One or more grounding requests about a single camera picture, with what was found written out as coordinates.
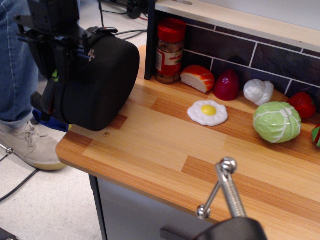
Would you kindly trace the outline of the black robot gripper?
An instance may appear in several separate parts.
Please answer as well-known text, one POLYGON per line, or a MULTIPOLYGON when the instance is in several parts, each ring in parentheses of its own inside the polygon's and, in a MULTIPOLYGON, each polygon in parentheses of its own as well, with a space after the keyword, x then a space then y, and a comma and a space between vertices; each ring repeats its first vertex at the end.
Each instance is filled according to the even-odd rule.
POLYGON ((78 25, 78 16, 50 16, 49 14, 17 14, 13 20, 19 27, 19 35, 26 38, 24 27, 44 36, 46 41, 56 41, 70 46, 57 46, 54 51, 47 42, 30 42, 31 54, 40 73, 50 79, 57 69, 59 81, 63 84, 77 75, 76 56, 92 61, 95 51, 90 48, 92 34, 78 25))

